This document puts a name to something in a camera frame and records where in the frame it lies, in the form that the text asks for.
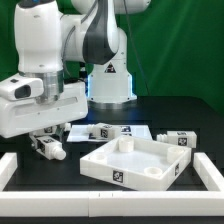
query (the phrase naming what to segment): white block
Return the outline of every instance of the white block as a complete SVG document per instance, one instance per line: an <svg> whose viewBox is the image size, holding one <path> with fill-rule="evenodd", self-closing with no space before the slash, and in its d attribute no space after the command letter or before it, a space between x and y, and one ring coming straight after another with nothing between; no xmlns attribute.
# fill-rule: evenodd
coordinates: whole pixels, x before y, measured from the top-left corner
<svg viewBox="0 0 224 224"><path fill-rule="evenodd" d="M224 191L224 178L205 153L194 154L194 168L209 191Z"/></svg>
<svg viewBox="0 0 224 224"><path fill-rule="evenodd" d="M0 160L0 191L5 188L16 169L16 153L5 153Z"/></svg>
<svg viewBox="0 0 224 224"><path fill-rule="evenodd" d="M89 216L223 216L221 192L92 192Z"/></svg>
<svg viewBox="0 0 224 224"><path fill-rule="evenodd" d="M0 216L88 216L89 192L2 192Z"/></svg>

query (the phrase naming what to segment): black table surface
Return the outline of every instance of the black table surface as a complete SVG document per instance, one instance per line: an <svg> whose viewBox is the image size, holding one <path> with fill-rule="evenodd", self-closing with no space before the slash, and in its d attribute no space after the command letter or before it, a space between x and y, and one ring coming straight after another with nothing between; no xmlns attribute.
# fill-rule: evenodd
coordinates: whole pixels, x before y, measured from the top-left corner
<svg viewBox="0 0 224 224"><path fill-rule="evenodd" d="M88 116L72 124L148 125L153 139L167 131L194 131L197 148L224 174L224 118L204 101L193 97L139 97L137 105L122 110L89 109ZM67 143L63 161L47 160L33 151L28 135L0 137L0 152L17 152L18 169L5 191L111 191L130 189L80 175L80 158L102 143ZM168 189L206 191L192 162ZM0 218L0 223L224 223L224 217L107 217L107 218Z"/></svg>

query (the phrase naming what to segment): white box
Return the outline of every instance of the white box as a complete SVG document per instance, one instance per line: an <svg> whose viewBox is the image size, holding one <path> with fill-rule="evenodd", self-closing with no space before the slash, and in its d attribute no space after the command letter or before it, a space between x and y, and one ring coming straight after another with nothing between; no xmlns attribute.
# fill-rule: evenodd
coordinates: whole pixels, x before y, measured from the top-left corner
<svg viewBox="0 0 224 224"><path fill-rule="evenodd" d="M164 191L190 160L191 148L123 136L81 158L80 172L134 190Z"/></svg>

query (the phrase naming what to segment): green screen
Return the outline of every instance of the green screen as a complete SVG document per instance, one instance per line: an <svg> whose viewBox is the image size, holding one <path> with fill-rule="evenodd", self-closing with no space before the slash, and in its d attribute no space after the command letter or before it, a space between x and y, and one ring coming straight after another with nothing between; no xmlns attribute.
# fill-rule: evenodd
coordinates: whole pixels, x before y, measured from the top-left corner
<svg viewBox="0 0 224 224"><path fill-rule="evenodd" d="M0 0L0 80L17 72L13 20L18 2ZM70 0L57 3L62 13L77 13ZM147 95L126 16L116 18L128 36L134 92ZM224 0L152 0L130 21L150 95L198 97L224 115ZM68 63L68 68L77 76L78 63Z"/></svg>

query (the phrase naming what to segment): sticker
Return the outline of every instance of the sticker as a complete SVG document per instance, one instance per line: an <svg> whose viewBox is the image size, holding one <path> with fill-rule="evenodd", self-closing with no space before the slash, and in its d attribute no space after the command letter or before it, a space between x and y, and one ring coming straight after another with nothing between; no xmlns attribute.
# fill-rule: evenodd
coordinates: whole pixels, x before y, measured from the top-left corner
<svg viewBox="0 0 224 224"><path fill-rule="evenodd" d="M54 142L54 140L52 140L52 139L46 139L46 140L43 140L43 142L45 142L45 143L51 143L51 142Z"/></svg>
<svg viewBox="0 0 224 224"><path fill-rule="evenodd" d="M121 126L121 132L131 132L130 126Z"/></svg>
<svg viewBox="0 0 224 224"><path fill-rule="evenodd" d="M112 63L110 63L107 67L107 69L105 70L105 73L116 73L114 66L112 65Z"/></svg>
<svg viewBox="0 0 224 224"><path fill-rule="evenodd" d="M37 147L40 149L40 151L42 153L45 153L45 145L38 139L37 139L37 144L38 144Z"/></svg>
<svg viewBox="0 0 224 224"><path fill-rule="evenodd" d="M44 128L44 133L52 133L53 132L53 128L49 127L49 128Z"/></svg>
<svg viewBox="0 0 224 224"><path fill-rule="evenodd" d="M177 174L180 172L180 165L179 163L176 165L175 167L175 176L177 176Z"/></svg>
<svg viewBox="0 0 224 224"><path fill-rule="evenodd" d="M113 170L113 180L119 183L123 183L124 173Z"/></svg>
<svg viewBox="0 0 224 224"><path fill-rule="evenodd" d="M92 133L89 134L89 140L100 140L100 141L107 141L108 139L105 139L100 136L94 136Z"/></svg>
<svg viewBox="0 0 224 224"><path fill-rule="evenodd" d="M108 131L104 130L104 129L101 129L100 130L100 136L103 137L103 138L108 138Z"/></svg>
<svg viewBox="0 0 224 224"><path fill-rule="evenodd" d="M187 138L178 138L179 146L187 146Z"/></svg>

